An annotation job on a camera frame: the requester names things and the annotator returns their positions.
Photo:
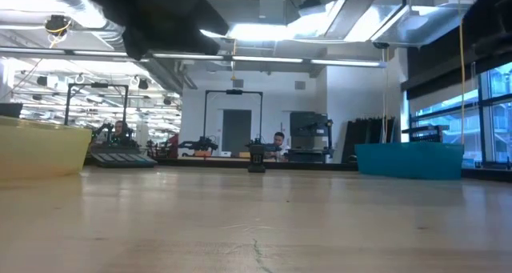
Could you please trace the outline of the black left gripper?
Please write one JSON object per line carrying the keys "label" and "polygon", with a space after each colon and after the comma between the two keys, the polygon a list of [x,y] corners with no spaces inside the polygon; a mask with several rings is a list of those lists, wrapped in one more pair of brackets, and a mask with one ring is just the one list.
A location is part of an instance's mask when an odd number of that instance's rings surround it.
{"label": "black left gripper", "polygon": [[151,50],[216,55],[219,45],[204,31],[226,34],[227,21],[211,7],[195,7],[185,13],[129,7],[121,12],[126,53],[139,60]]}

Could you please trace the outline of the long ceiling light strip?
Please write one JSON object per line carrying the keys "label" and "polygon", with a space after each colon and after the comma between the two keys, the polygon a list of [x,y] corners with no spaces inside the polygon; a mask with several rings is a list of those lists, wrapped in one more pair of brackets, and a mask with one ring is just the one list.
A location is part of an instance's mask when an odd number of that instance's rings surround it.
{"label": "long ceiling light strip", "polygon": [[362,61],[348,59],[315,59],[315,58],[282,58],[282,57],[257,57],[243,55],[203,55],[203,54],[178,54],[178,53],[147,53],[141,59],[135,59],[128,56],[126,52],[121,51],[102,51],[102,50],[70,50],[70,49],[50,49],[50,48],[32,48],[32,47],[12,47],[0,46],[0,57],[12,58],[48,58],[48,59],[68,59],[68,60],[100,60],[107,59],[120,62],[148,62],[150,59],[174,59],[174,60],[192,60],[192,61],[223,61],[223,62],[268,62],[283,64],[302,64],[319,66],[354,66],[385,68],[385,62]]}

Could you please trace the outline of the person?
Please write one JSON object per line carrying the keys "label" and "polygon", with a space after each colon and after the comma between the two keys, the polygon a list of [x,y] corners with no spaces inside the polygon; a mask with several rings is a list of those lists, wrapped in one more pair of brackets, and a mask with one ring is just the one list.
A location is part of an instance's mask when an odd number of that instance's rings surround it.
{"label": "person", "polygon": [[289,147],[284,143],[285,135],[282,132],[274,134],[273,146],[279,147],[280,151],[269,151],[267,157],[275,159],[277,162],[286,162]]}
{"label": "person", "polygon": [[118,120],[114,124],[114,132],[110,136],[108,144],[112,146],[128,146],[129,143],[128,127],[124,121]]}

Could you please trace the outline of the red background object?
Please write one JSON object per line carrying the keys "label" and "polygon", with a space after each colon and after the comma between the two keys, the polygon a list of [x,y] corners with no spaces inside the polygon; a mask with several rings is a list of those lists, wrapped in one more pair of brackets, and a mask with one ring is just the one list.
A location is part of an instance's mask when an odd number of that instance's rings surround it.
{"label": "red background object", "polygon": [[179,134],[174,134],[166,141],[166,157],[176,159],[178,157]]}

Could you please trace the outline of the black ceiling sensor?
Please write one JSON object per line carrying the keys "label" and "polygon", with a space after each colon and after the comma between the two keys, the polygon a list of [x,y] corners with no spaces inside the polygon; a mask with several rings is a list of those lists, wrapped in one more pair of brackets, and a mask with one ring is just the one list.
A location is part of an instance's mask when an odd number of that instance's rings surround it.
{"label": "black ceiling sensor", "polygon": [[54,37],[64,37],[71,27],[72,19],[64,15],[52,14],[46,20],[44,28],[48,34]]}

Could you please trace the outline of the grey door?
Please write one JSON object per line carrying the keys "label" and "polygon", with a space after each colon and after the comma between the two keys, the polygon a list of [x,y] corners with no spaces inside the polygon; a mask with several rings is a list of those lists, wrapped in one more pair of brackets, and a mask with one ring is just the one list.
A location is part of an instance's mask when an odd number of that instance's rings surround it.
{"label": "grey door", "polygon": [[222,118],[222,150],[238,155],[246,150],[251,135],[250,110],[224,110]]}

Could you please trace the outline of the black cabinet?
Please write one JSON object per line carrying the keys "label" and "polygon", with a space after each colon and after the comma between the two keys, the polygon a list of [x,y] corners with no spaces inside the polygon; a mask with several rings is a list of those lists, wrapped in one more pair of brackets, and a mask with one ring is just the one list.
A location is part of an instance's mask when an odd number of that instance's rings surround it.
{"label": "black cabinet", "polygon": [[326,163],[334,156],[332,126],[327,114],[315,112],[290,113],[290,163]]}

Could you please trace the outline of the yellow translucent plastic bin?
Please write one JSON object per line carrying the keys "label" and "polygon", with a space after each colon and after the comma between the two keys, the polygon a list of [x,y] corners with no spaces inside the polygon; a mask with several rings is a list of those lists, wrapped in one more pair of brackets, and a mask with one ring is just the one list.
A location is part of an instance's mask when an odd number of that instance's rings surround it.
{"label": "yellow translucent plastic bin", "polygon": [[90,140],[89,129],[0,117],[0,180],[76,175]]}

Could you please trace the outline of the black leaning panels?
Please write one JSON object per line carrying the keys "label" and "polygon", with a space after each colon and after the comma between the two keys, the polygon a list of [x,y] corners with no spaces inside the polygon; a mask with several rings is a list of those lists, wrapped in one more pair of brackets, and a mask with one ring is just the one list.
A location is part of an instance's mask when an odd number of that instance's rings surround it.
{"label": "black leaning panels", "polygon": [[356,163],[355,146],[367,143],[392,143],[394,141],[394,117],[357,118],[346,127],[341,163]]}

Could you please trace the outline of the teal plastic bin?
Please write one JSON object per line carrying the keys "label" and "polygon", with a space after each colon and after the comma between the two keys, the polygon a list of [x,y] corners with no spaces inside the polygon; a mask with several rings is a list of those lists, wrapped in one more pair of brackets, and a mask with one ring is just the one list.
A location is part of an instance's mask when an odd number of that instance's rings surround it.
{"label": "teal plastic bin", "polygon": [[456,180],[462,176],[464,146],[449,143],[374,143],[355,147],[364,175],[400,179]]}

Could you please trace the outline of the black window rack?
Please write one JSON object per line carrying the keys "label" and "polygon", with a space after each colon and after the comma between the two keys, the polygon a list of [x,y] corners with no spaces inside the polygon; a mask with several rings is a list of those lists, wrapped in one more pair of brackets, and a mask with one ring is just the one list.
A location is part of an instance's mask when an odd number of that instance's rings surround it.
{"label": "black window rack", "polygon": [[450,127],[447,125],[426,125],[405,129],[402,130],[402,133],[407,134],[409,141],[413,143],[441,143],[443,139],[443,132],[449,129]]}

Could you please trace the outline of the grey round ceiling duct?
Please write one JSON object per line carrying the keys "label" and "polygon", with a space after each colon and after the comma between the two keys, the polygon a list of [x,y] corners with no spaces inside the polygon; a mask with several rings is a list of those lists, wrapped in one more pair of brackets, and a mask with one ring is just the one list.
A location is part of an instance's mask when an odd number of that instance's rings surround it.
{"label": "grey round ceiling duct", "polygon": [[[92,30],[92,34],[101,39],[114,51],[126,53],[122,33],[124,28],[105,18],[99,5],[91,0],[54,0],[63,4],[65,12],[81,26]],[[152,78],[164,89],[182,93],[183,84],[179,79],[156,59],[142,62]]]}

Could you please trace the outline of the black station frame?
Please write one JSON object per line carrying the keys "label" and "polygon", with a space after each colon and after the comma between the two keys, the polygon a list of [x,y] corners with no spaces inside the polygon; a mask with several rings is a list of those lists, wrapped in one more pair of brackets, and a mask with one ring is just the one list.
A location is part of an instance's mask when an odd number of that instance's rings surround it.
{"label": "black station frame", "polygon": [[208,95],[210,93],[220,93],[220,94],[228,94],[228,95],[243,95],[243,94],[257,94],[260,98],[259,102],[259,130],[257,136],[262,138],[262,113],[263,113],[263,96],[264,93],[262,91],[248,91],[248,90],[239,90],[239,89],[228,89],[228,90],[205,90],[204,94],[204,107],[203,107],[203,125],[202,125],[202,137],[206,138],[206,122],[207,122],[207,106],[208,106]]}
{"label": "black station frame", "polygon": [[[78,89],[75,93],[73,92],[73,88],[75,86],[80,86],[80,89]],[[123,88],[124,89],[124,95],[123,97],[123,112],[122,112],[122,121],[126,121],[126,113],[127,113],[127,104],[128,104],[128,97],[129,97],[129,87],[127,85],[116,85],[116,84],[109,84],[105,82],[92,82],[92,83],[69,83],[66,93],[66,106],[65,106],[65,117],[64,117],[64,125],[69,125],[69,113],[70,113],[70,100],[79,93],[83,87],[89,86],[91,88],[103,88],[108,89],[109,87],[116,87],[116,88]]]}

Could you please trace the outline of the black metal table frame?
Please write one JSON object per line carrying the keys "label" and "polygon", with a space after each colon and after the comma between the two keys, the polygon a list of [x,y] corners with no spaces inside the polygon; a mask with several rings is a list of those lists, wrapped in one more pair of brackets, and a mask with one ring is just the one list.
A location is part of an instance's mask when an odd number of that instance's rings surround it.
{"label": "black metal table frame", "polygon": [[[157,164],[164,167],[211,167],[211,168],[230,168],[246,169],[248,161],[235,161],[234,159],[224,160],[202,160],[202,159],[157,159]],[[296,170],[296,171],[349,171],[356,172],[358,167],[355,164],[320,164],[320,163],[266,163],[266,169],[271,170]],[[496,169],[471,169],[463,168],[459,177],[442,177],[434,173],[427,172],[427,169],[411,171],[402,174],[403,179],[423,179],[423,180],[456,180],[456,179],[475,179],[482,181],[510,183],[512,184],[512,170]]]}

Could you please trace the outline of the silver rectangular ceiling duct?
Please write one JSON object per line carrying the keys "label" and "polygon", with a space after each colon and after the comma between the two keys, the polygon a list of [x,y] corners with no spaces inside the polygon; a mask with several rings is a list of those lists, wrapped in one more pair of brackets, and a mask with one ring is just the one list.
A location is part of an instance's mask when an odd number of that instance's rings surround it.
{"label": "silver rectangular ceiling duct", "polygon": [[457,27],[476,0],[398,0],[372,42],[425,46]]}

